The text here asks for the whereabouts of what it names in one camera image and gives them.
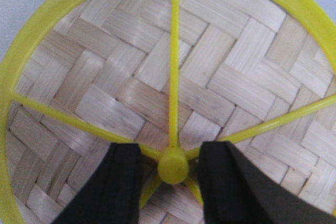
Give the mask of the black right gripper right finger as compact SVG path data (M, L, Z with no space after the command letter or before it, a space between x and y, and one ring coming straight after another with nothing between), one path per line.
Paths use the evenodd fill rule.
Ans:
M231 142L204 142L199 154L206 223L335 223L266 176Z

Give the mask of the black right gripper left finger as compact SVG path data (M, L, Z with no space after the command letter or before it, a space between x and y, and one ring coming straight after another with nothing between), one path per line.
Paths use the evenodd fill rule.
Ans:
M102 162L54 223L138 223L143 182L138 144L112 143Z

